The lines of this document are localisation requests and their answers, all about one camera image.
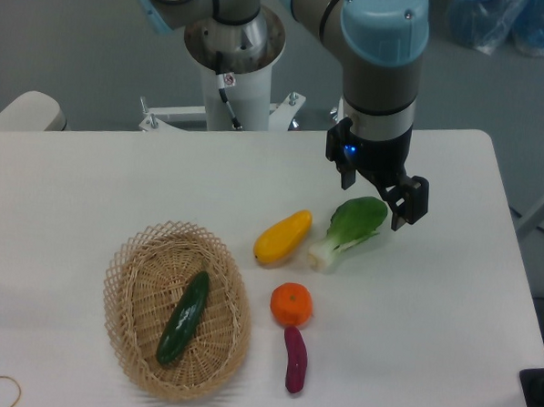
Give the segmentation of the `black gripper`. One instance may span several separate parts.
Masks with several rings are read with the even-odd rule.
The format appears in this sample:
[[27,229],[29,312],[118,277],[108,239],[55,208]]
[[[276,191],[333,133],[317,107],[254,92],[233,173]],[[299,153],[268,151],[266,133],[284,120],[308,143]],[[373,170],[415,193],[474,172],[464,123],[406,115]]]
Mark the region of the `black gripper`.
[[393,231],[414,225],[427,213],[429,181],[406,174],[412,128],[399,137],[378,141],[358,137],[353,125],[351,118],[344,117],[326,135],[324,154],[340,173],[341,188],[349,189],[358,172],[374,184],[391,209]]

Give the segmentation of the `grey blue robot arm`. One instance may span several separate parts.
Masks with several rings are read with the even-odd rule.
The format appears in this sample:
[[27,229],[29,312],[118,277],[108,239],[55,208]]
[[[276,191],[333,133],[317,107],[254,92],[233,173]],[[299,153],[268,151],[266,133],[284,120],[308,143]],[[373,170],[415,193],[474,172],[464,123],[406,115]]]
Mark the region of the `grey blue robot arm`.
[[[181,30],[200,69],[209,130],[266,130],[271,69],[285,47],[279,17],[262,0],[138,0],[159,32]],[[392,228],[427,212],[428,181],[406,174],[428,0],[280,0],[334,56],[342,108],[326,135],[327,159],[343,188],[357,177],[376,187]]]

